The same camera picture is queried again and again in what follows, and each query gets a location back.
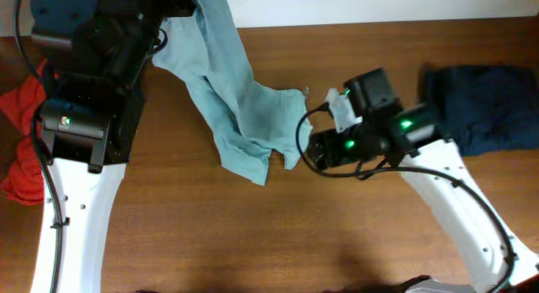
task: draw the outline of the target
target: wooden table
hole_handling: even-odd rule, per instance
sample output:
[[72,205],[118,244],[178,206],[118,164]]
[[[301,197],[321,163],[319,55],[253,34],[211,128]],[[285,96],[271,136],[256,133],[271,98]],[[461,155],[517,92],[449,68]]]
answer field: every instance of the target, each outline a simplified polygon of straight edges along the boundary
[[[490,19],[240,30],[259,82],[309,87],[307,106],[330,87],[385,67],[406,106],[425,67],[539,66],[539,21]],[[29,48],[35,61],[39,56]],[[25,70],[0,40],[0,85]],[[110,217],[103,292],[317,292],[395,283],[419,274],[467,283],[455,247],[429,208],[396,174],[360,183],[327,179],[274,153],[265,187],[220,167],[212,134],[184,84],[149,67],[149,94],[132,161]],[[313,124],[329,124],[323,116]],[[1,173],[19,139],[0,116]],[[500,215],[539,250],[539,152],[469,157],[467,166]],[[1,292],[29,290],[41,208],[0,200]]]

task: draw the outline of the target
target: red cloth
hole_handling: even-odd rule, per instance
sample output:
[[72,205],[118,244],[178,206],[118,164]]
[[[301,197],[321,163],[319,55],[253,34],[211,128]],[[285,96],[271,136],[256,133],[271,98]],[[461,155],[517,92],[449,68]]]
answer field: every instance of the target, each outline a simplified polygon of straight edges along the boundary
[[[39,73],[43,73],[44,66],[45,61],[38,68]],[[23,205],[43,202],[43,177],[29,134],[34,112],[44,100],[45,90],[35,77],[29,77],[21,87],[0,97],[0,110],[25,136],[17,146],[17,158],[0,189],[8,193],[9,199]]]

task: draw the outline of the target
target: garment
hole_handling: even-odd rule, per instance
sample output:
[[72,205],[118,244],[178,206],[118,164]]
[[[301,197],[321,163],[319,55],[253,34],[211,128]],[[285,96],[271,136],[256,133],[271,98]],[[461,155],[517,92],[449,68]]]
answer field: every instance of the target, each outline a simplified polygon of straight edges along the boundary
[[[306,113],[298,90],[275,91],[254,81],[227,0],[192,0],[195,14],[162,26],[167,46],[153,64],[182,79],[214,134],[224,168],[264,184],[275,149],[292,169],[300,156],[295,131]],[[312,127],[301,129],[307,147]]]
[[[38,68],[43,72],[45,61]],[[17,145],[17,157],[0,184],[8,198],[23,205],[38,205],[43,202],[44,186],[41,167],[29,137],[30,124],[35,110],[45,100],[45,90],[34,77],[29,77],[21,87],[0,97],[0,110],[25,136]]]
[[449,67],[426,77],[426,100],[462,155],[539,147],[539,90],[532,70]]

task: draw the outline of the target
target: dark blue folded towel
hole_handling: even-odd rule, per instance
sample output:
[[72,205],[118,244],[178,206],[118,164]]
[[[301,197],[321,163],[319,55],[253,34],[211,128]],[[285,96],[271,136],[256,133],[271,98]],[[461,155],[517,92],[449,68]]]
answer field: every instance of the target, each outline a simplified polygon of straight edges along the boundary
[[521,67],[450,67],[426,75],[426,100],[462,155],[539,147],[539,91]]

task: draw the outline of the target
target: green light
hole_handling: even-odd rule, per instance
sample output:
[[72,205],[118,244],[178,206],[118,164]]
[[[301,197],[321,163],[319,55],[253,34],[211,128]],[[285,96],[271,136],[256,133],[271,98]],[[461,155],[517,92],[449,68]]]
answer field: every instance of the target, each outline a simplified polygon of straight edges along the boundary
[[347,141],[344,146],[346,147],[347,150],[353,148],[355,146],[355,141]]
[[403,129],[408,129],[411,125],[413,125],[414,123],[411,122],[410,120],[403,120],[401,121],[401,127]]

